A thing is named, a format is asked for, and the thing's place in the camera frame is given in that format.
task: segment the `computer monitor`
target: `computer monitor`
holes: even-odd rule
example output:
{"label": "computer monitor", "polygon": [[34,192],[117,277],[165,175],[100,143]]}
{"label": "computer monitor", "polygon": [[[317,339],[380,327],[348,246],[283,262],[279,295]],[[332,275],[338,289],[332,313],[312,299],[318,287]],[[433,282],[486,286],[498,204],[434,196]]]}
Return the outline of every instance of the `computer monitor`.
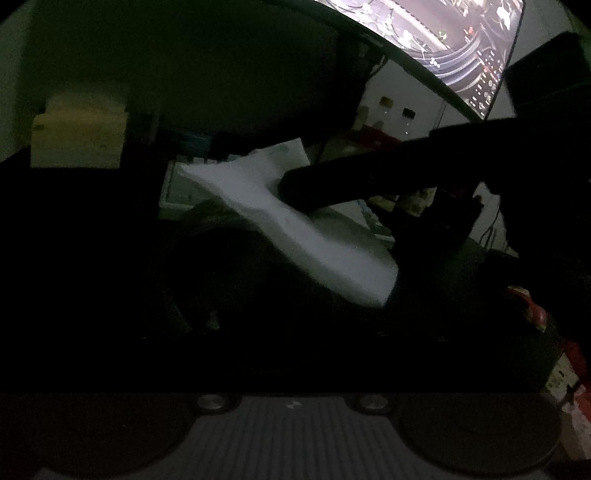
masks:
{"label": "computer monitor", "polygon": [[491,111],[524,12],[523,0],[315,1],[403,50],[481,119]]}

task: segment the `white cloth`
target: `white cloth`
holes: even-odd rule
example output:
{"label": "white cloth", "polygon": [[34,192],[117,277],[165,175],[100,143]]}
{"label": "white cloth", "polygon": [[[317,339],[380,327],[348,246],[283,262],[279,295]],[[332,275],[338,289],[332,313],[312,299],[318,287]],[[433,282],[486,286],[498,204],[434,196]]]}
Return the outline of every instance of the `white cloth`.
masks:
{"label": "white cloth", "polygon": [[372,233],[338,208],[307,216],[278,199],[284,173],[309,163],[296,139],[218,165],[182,165],[180,173],[256,225],[312,279],[355,303],[384,305],[398,268]]}

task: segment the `curved monitor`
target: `curved monitor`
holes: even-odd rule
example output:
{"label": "curved monitor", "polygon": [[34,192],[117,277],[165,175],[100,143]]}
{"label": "curved monitor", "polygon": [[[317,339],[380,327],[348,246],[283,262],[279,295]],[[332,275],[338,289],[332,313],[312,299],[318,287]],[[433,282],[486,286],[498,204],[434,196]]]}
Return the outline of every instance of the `curved monitor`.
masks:
{"label": "curved monitor", "polygon": [[524,0],[267,1],[349,32],[361,25],[355,33],[474,121],[491,111],[525,7]]}

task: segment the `cable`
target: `cable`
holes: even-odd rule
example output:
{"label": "cable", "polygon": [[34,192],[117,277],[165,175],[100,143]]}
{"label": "cable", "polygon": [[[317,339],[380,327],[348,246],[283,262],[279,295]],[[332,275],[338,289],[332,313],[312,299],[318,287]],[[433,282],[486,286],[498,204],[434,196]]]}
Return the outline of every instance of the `cable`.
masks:
{"label": "cable", "polygon": [[387,63],[388,58],[386,57],[386,55],[382,55],[382,60],[380,60],[378,68],[375,72],[369,74],[368,80],[374,78],[386,66]]}
{"label": "cable", "polygon": [[501,203],[499,202],[499,208],[497,208],[496,210],[496,215],[495,215],[495,219],[492,221],[491,225],[489,228],[487,228],[486,230],[484,230],[484,233],[482,234],[482,236],[480,237],[480,241],[478,242],[478,245],[482,245],[482,239],[484,238],[484,236],[488,233],[488,237],[486,239],[486,243],[488,243],[488,241],[491,239],[491,235],[492,235],[492,231],[493,231],[493,227],[495,226],[496,220],[499,218],[499,214],[501,212]]}

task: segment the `desk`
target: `desk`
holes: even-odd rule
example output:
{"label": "desk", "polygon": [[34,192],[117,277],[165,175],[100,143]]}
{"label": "desk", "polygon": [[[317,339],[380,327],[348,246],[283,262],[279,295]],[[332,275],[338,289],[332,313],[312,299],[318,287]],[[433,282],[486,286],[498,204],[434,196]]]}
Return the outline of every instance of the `desk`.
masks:
{"label": "desk", "polygon": [[[508,325],[491,309],[476,284],[485,251],[470,239],[397,242],[400,277],[386,307],[335,305],[330,327],[309,332],[289,371],[243,368],[245,339],[221,330],[163,346],[167,319],[150,284],[150,256],[176,228],[155,219],[165,161],[120,171],[33,171],[27,156],[0,164],[11,283],[4,328],[12,338],[51,344],[146,336],[148,351],[168,345],[173,352],[174,375],[160,387],[184,385],[205,362],[207,375],[251,391],[271,384],[276,391],[539,390],[560,355],[553,325],[540,334],[525,321]],[[144,380],[154,388],[153,377]]]}

